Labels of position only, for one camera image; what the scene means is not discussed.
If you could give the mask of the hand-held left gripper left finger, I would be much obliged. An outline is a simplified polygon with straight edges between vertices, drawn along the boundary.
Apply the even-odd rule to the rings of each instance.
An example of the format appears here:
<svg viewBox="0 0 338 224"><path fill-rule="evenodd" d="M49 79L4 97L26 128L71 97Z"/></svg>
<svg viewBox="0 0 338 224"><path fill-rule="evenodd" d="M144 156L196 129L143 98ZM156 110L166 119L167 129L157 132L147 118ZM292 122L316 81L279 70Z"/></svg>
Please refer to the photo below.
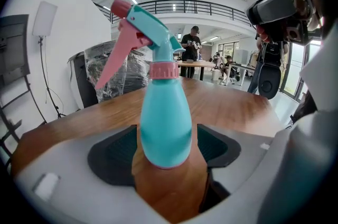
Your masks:
<svg viewBox="0 0 338 224"><path fill-rule="evenodd" d="M50 223L165 223L136 191L130 125L58 143L15 178L27 201Z"/></svg>

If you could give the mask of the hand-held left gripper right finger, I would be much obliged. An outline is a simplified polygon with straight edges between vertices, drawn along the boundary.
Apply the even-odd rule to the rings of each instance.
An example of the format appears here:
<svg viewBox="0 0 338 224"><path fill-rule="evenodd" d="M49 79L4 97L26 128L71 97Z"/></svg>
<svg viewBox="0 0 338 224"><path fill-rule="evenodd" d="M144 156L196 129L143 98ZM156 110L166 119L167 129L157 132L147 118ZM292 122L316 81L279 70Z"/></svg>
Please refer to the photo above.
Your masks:
<svg viewBox="0 0 338 224"><path fill-rule="evenodd" d="M263 191L251 177L273 138L211 125L197 125L207 180L198 215L188 223L256 223Z"/></svg>

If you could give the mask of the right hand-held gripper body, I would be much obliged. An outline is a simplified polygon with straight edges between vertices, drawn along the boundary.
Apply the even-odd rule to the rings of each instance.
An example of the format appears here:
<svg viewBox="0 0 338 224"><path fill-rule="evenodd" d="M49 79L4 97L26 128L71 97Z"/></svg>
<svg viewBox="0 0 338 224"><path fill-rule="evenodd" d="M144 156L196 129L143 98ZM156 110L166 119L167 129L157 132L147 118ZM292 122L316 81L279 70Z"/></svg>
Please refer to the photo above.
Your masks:
<svg viewBox="0 0 338 224"><path fill-rule="evenodd" d="M293 125L258 223L337 223L337 30L301 76L317 111Z"/></svg>

